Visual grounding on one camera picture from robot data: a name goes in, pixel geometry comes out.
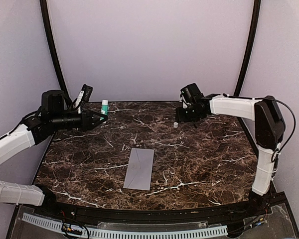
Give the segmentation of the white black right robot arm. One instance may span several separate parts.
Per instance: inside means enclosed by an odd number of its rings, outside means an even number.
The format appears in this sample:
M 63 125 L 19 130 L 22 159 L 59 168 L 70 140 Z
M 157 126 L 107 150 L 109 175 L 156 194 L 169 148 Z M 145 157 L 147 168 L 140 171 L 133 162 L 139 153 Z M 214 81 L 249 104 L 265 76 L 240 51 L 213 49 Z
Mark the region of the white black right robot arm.
M 295 117 L 293 110 L 273 96 L 260 98 L 235 97 L 227 94 L 191 96 L 182 92 L 180 101 L 182 105 L 176 108 L 177 123 L 197 122 L 210 115 L 225 115 L 253 122 L 258 161 L 252 192 L 259 196 L 265 195 L 277 171 L 279 155 L 290 140 L 284 139 L 286 123 L 279 106 L 286 107 L 292 117 Z

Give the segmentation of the grey paper envelope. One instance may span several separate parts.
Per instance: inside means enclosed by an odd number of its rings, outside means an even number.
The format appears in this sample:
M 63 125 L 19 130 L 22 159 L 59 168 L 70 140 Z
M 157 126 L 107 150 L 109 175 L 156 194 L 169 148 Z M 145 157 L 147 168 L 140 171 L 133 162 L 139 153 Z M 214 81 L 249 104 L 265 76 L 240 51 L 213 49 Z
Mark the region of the grey paper envelope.
M 153 159 L 153 149 L 132 148 L 123 188 L 149 191 Z

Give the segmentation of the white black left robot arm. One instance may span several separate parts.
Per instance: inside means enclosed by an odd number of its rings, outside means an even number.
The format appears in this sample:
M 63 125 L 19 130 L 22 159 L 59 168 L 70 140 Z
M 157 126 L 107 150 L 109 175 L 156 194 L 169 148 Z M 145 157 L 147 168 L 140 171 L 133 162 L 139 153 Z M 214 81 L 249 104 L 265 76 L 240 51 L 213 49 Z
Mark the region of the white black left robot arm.
M 41 97 L 38 110 L 24 116 L 17 126 L 0 137 L 0 165 L 20 152 L 39 145 L 59 130 L 93 130 L 107 119 L 105 111 L 83 110 L 93 88 L 83 85 L 79 96 L 65 107 L 70 99 L 62 90 L 49 90 Z M 22 185 L 0 180 L 0 203 L 40 206 L 50 217 L 60 213 L 56 196 L 43 185 Z

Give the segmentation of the white green glue stick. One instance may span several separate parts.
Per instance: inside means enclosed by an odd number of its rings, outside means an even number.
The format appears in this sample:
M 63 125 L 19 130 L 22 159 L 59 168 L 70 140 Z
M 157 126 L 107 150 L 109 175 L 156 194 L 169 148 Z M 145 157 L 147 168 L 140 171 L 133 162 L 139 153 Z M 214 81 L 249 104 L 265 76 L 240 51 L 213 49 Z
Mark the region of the white green glue stick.
M 101 114 L 108 115 L 108 100 L 102 100 L 102 106 L 101 106 Z

